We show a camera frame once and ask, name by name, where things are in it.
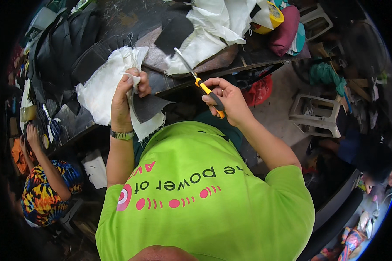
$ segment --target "orange bag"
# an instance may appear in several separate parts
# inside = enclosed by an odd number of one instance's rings
[[[15,139],[15,143],[13,144],[12,148],[12,156],[15,160],[17,168],[22,173],[22,175],[28,175],[31,170],[29,170],[29,167],[25,161],[25,156],[23,155],[22,147],[20,146],[20,138]],[[32,152],[29,152],[29,158],[32,160],[32,162],[34,162]]]

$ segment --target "black bag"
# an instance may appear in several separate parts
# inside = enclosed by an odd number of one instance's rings
[[[40,93],[37,98],[42,103],[53,99],[63,105],[76,100],[74,87],[78,81],[71,77],[71,68],[84,51],[95,43],[101,24],[100,12],[96,7],[86,8],[67,18],[63,15],[59,14],[43,31],[32,56],[32,84],[35,93]],[[79,104],[70,109],[77,114]]]

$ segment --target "scissor blade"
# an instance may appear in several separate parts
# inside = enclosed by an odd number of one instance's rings
[[[45,111],[46,117],[48,118],[48,121],[51,122],[51,117],[49,116],[48,110],[45,106],[45,104],[42,104],[42,109]]]
[[[193,77],[195,77],[195,79],[197,79],[197,74],[194,72],[194,70],[190,67],[190,65],[184,59],[181,52],[176,47],[174,47],[174,50],[176,51],[176,54],[178,55],[178,57],[180,57],[180,59],[183,61],[183,64],[186,67],[186,69],[188,69],[190,71],[190,73],[193,75]]]

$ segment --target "lime green t-shirt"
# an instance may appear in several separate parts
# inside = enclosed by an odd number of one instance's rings
[[[255,177],[217,128],[180,122],[156,133],[125,185],[105,196],[97,249],[128,260],[152,245],[199,260],[295,260],[314,205],[296,166]]]

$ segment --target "yellow scissor handle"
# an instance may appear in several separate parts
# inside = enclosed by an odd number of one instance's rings
[[[216,102],[216,105],[213,105],[213,107],[218,112],[220,118],[223,119],[225,117],[225,113],[224,113],[225,108],[224,108],[224,105],[222,104],[221,100],[218,98],[218,96],[216,94],[214,94],[208,87],[206,87],[206,85],[203,83],[202,79],[196,78],[195,84],[196,84],[196,86],[200,87],[207,95],[212,97],[212,99],[214,99],[214,101]]]

